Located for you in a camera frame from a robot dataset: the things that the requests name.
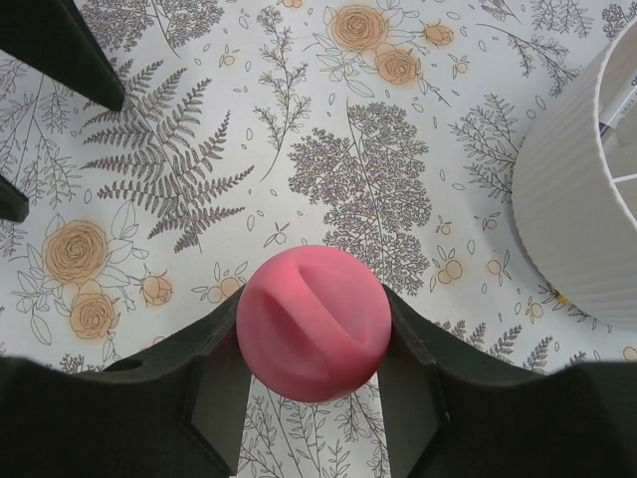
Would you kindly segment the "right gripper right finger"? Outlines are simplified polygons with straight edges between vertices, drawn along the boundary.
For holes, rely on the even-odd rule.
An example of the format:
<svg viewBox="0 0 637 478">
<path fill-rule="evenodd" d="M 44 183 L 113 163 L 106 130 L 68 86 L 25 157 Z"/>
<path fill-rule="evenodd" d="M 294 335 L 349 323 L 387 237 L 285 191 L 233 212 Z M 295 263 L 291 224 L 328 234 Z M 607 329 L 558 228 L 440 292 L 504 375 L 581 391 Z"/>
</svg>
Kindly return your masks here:
<svg viewBox="0 0 637 478">
<path fill-rule="evenodd" d="M 395 477 L 632 477 L 636 365 L 540 374 L 493 358 L 389 292 L 377 373 Z"/>
</svg>

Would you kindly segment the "pink round sharpener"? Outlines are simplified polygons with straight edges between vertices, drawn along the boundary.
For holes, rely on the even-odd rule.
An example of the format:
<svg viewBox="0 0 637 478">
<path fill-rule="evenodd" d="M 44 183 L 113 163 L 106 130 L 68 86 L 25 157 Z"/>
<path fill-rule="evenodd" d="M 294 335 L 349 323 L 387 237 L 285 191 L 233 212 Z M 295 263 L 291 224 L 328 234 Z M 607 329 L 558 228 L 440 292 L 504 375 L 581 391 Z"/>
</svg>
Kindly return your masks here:
<svg viewBox="0 0 637 478">
<path fill-rule="evenodd" d="M 243 290 L 237 338 L 264 386 L 295 401 L 345 397 L 377 371 L 392 321 L 380 281 L 354 256 L 309 245 L 261 265 Z"/>
</svg>

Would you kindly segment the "green capped white marker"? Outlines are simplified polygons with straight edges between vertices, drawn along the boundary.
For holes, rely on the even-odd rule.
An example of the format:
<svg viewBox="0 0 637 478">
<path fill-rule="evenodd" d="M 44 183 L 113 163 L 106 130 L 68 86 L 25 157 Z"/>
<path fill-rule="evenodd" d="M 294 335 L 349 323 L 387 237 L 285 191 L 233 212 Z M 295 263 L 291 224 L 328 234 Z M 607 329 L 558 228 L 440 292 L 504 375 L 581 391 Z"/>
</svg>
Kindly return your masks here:
<svg viewBox="0 0 637 478">
<path fill-rule="evenodd" d="M 633 74 L 601 109 L 599 132 L 606 137 L 623 122 L 636 105 L 636 75 Z"/>
</svg>

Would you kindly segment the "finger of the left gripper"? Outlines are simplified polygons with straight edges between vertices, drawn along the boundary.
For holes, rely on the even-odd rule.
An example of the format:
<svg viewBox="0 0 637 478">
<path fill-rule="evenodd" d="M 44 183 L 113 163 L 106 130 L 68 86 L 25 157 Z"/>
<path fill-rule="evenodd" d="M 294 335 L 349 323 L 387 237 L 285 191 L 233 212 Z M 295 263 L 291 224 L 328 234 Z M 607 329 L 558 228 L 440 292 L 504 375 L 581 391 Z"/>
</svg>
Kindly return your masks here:
<svg viewBox="0 0 637 478">
<path fill-rule="evenodd" d="M 0 218 L 22 223 L 29 214 L 29 199 L 10 181 L 0 177 Z"/>
<path fill-rule="evenodd" d="M 1 50 L 119 112 L 125 88 L 72 1 L 1 2 Z"/>
</svg>

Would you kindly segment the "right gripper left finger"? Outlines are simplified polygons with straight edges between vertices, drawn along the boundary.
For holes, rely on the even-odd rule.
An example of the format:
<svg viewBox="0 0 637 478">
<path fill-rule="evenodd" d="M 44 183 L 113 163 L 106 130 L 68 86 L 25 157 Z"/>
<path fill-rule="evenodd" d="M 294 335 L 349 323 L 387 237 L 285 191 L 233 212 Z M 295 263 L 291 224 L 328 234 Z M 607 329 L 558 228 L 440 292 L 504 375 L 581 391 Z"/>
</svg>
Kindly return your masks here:
<svg viewBox="0 0 637 478">
<path fill-rule="evenodd" d="M 2 475 L 236 475 L 252 379 L 238 302 L 101 371 L 2 358 Z"/>
</svg>

